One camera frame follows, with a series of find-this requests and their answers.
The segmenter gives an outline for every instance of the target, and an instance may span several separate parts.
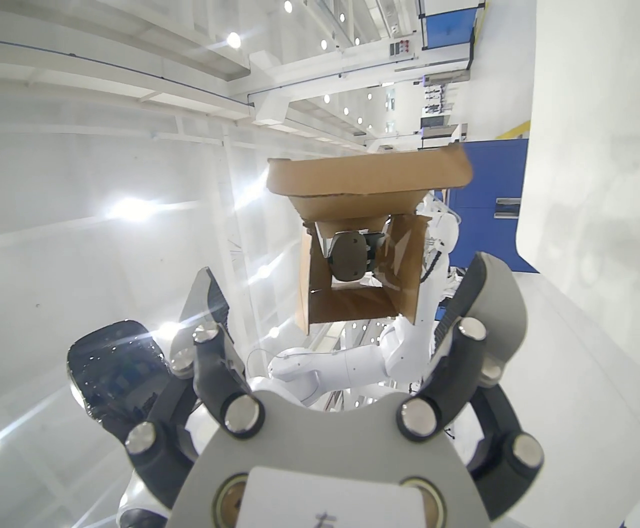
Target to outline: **blue panel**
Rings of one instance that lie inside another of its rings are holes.
[[[496,198],[522,196],[528,144],[529,140],[462,143],[474,178],[465,188],[452,192],[449,205],[494,208]]]
[[[471,41],[477,8],[439,13],[425,18],[429,48],[452,46]]]
[[[435,317],[435,320],[436,320],[436,321],[441,321],[441,320],[442,320],[442,318],[444,317],[444,312],[446,312],[446,311],[447,311],[447,309],[446,309],[446,308],[444,308],[444,307],[442,307],[442,306],[439,306],[439,307],[438,307],[438,309],[436,310],[436,317]]]
[[[517,220],[495,219],[493,208],[457,207],[462,217],[460,237],[449,255],[452,266],[467,268],[476,251],[484,251],[504,260],[512,271],[532,268],[516,251]]]

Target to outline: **label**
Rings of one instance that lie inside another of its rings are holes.
[[[422,495],[397,484],[255,467],[237,528],[426,528]]]
[[[398,55],[409,55],[408,40],[398,40],[389,44],[389,56],[397,57]]]

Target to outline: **cardboard box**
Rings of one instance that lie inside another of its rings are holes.
[[[437,150],[368,154],[309,161],[269,160],[267,188],[288,196],[307,228],[300,254],[296,322],[311,323],[404,315],[415,321],[424,238],[429,218],[415,208],[430,189],[463,187],[472,169],[459,144]],[[336,284],[317,236],[382,230],[374,276],[382,287]]]

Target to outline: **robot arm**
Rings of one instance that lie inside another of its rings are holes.
[[[333,390],[362,387],[392,378],[408,383],[428,375],[433,320],[447,285],[449,253],[458,241],[458,222],[448,212],[429,212],[429,239],[420,280],[415,324],[398,316],[380,345],[330,353],[290,348],[272,359],[269,377],[282,382],[305,406]]]

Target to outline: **metal bolt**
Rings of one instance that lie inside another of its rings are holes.
[[[225,414],[225,426],[235,434],[247,433],[253,429],[260,417],[260,406],[248,394],[243,394],[231,402]]]
[[[531,469],[540,467],[545,459],[542,446],[533,436],[527,433],[519,434],[513,441],[513,455]]]
[[[426,438],[438,427],[436,413],[425,400],[413,398],[402,405],[402,422],[414,435]]]
[[[433,484],[424,479],[412,477],[401,482],[400,485],[420,491],[424,504],[424,519],[429,528],[444,526],[447,510],[440,492]]]
[[[193,332],[193,340],[196,343],[206,343],[218,335],[218,324],[214,321],[205,321]]]
[[[462,335],[474,341],[484,341],[486,328],[474,317],[464,317],[458,323],[458,330]]]
[[[247,477],[246,473],[235,475],[218,488],[212,505],[216,528],[232,528],[236,525]]]
[[[151,422],[142,422],[130,430],[124,447],[129,454],[144,453],[156,441],[156,428]]]
[[[490,356],[485,356],[482,364],[482,375],[490,383],[497,383],[502,376],[502,367]]]
[[[169,354],[169,366],[177,378],[186,380],[193,376],[193,362],[196,351],[193,346]]]

